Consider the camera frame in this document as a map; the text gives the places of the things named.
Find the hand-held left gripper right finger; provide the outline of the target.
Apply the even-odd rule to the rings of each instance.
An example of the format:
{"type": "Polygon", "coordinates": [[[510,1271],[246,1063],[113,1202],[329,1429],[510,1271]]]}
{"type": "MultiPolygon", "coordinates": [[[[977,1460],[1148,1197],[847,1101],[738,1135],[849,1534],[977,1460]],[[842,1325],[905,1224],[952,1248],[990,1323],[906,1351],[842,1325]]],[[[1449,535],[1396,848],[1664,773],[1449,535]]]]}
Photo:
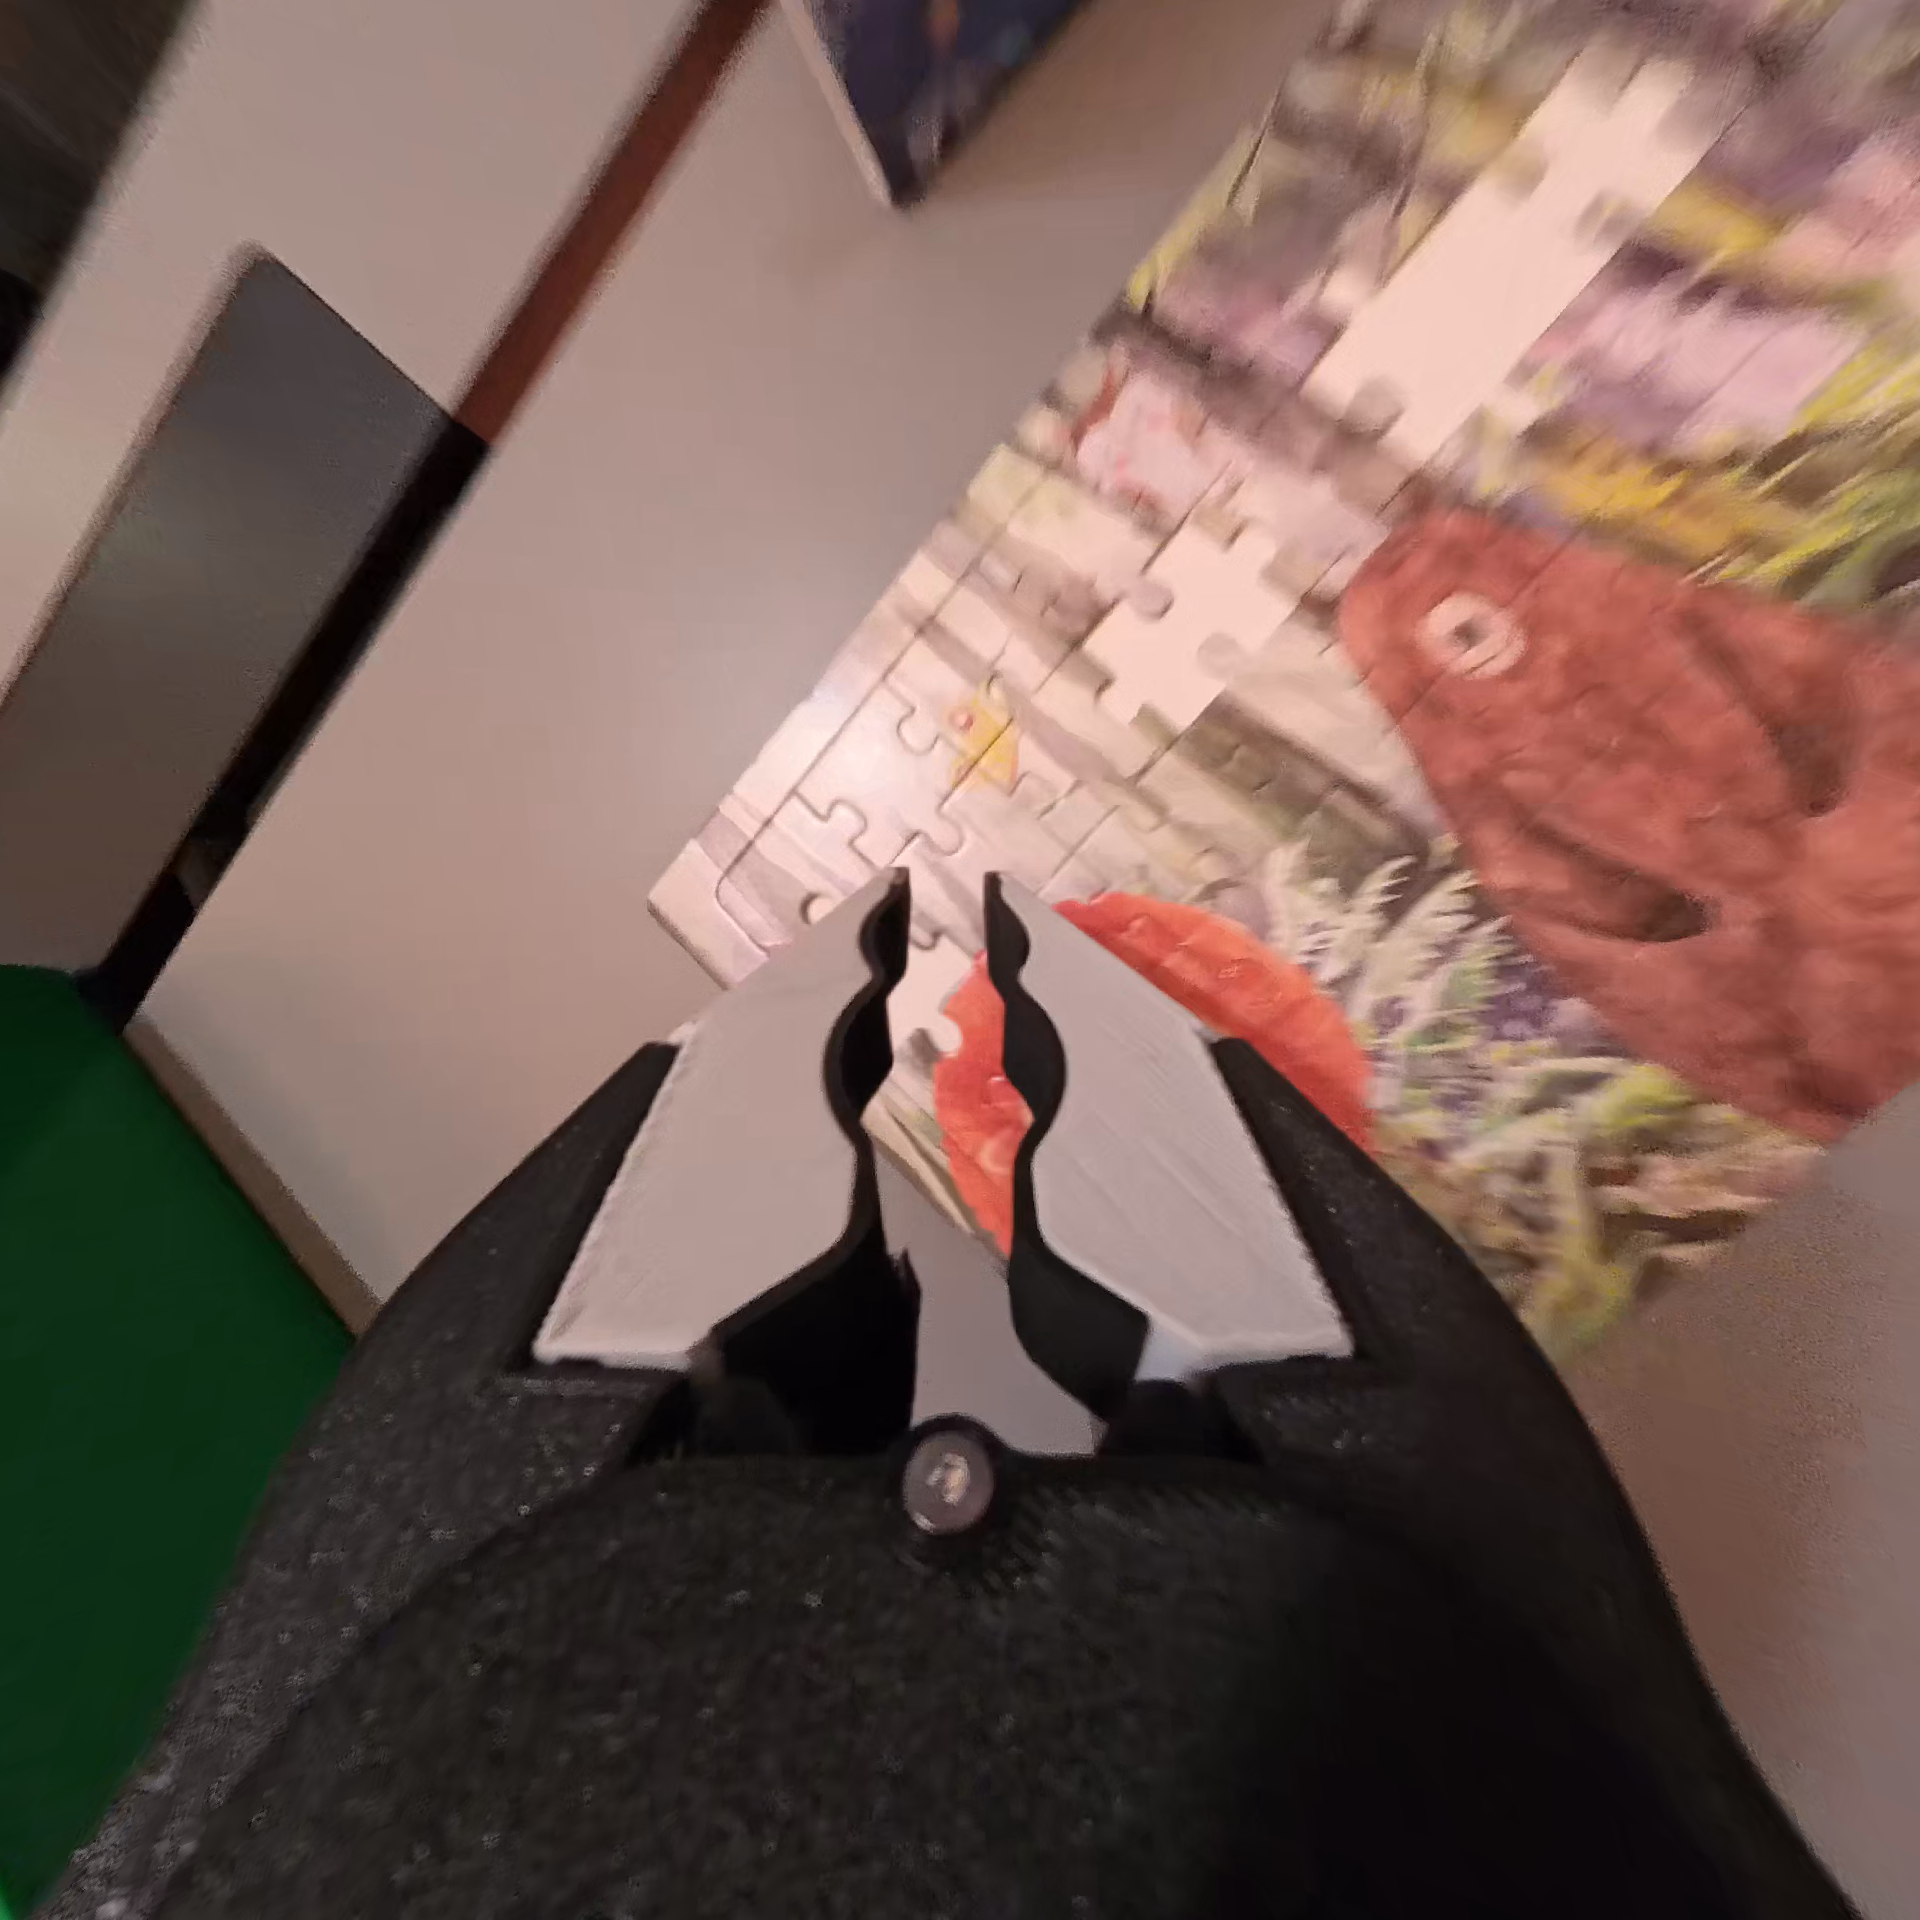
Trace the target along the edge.
{"type": "Polygon", "coordinates": [[[1006,1282],[1023,1352],[1110,1427],[1141,1388],[1343,1363],[1352,1327],[1210,1030],[1020,880],[984,885],[1000,1067],[1028,1110],[1006,1282]]]}

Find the dark grey desk flap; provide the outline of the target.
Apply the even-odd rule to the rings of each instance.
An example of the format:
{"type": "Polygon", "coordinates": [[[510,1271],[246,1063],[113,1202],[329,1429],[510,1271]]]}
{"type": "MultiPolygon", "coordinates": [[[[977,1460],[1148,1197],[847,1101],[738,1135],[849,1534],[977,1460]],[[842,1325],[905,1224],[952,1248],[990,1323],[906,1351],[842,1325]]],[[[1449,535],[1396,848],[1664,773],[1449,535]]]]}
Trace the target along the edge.
{"type": "Polygon", "coordinates": [[[484,443],[244,254],[2,714],[2,958],[153,984],[484,443]]]}

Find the grey desk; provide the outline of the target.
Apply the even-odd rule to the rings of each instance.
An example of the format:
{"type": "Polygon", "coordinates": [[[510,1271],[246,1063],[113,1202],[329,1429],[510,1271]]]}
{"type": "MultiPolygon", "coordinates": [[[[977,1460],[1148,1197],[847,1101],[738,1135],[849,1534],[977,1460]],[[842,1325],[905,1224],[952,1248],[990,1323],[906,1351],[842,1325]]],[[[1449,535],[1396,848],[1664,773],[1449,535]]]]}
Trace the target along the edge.
{"type": "MultiPolygon", "coordinates": [[[[132,1020],[360,1331],[47,1915],[1916,1915],[1736,1733],[1592,1342],[1242,1040],[1343,1363],[1097,1424],[880,1147],[894,1069],[857,1245],[684,1368],[537,1360],[735,984],[656,880],[1322,4],[1094,7],[910,218],[742,14],[516,421],[457,400],[484,460],[132,1020]]],[[[1706,1382],[1732,1261],[1912,1118],[1598,1340],[1706,1382]]]]}

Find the forest animal jigsaw puzzle board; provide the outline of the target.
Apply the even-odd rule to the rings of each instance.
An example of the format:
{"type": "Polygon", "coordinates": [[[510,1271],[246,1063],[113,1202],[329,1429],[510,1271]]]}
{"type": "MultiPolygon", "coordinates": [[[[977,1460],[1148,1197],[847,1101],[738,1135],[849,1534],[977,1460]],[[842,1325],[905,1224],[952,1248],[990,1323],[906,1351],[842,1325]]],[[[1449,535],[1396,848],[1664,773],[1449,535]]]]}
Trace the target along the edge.
{"type": "Polygon", "coordinates": [[[1020,880],[1554,1357],[1916,1083],[1916,4],[1322,4],[656,880],[882,870],[871,1128],[1004,1253],[1020,880]]]}

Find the green plastic bin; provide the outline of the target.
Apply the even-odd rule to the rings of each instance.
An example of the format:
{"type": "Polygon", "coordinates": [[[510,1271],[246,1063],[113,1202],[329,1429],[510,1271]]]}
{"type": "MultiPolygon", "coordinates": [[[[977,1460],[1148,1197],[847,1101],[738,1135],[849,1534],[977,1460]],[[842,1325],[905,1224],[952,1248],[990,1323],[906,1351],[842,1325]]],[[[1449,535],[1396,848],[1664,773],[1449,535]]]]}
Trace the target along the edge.
{"type": "Polygon", "coordinates": [[[350,1343],[74,983],[7,967],[7,1914],[41,1904],[156,1738],[350,1343]]]}

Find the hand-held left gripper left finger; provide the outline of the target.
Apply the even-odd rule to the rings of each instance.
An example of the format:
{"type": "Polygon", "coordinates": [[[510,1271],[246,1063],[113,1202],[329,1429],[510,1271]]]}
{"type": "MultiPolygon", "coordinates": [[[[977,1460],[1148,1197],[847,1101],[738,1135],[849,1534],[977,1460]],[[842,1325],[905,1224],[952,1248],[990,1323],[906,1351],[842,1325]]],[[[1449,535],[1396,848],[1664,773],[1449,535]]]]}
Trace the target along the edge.
{"type": "Polygon", "coordinates": [[[857,1245],[906,928],[910,878],[882,870],[689,1023],[537,1331],[541,1365],[684,1368],[857,1245]]]}

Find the dark blue illustrated puzzle box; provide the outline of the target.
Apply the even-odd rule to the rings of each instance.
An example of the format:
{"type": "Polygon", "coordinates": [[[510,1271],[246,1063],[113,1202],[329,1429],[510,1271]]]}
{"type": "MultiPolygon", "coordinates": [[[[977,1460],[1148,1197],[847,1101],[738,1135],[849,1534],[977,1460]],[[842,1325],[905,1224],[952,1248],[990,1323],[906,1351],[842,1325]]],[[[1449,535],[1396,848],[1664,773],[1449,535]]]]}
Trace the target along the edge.
{"type": "Polygon", "coordinates": [[[781,3],[874,202],[925,199],[1081,3],[781,3]]]}

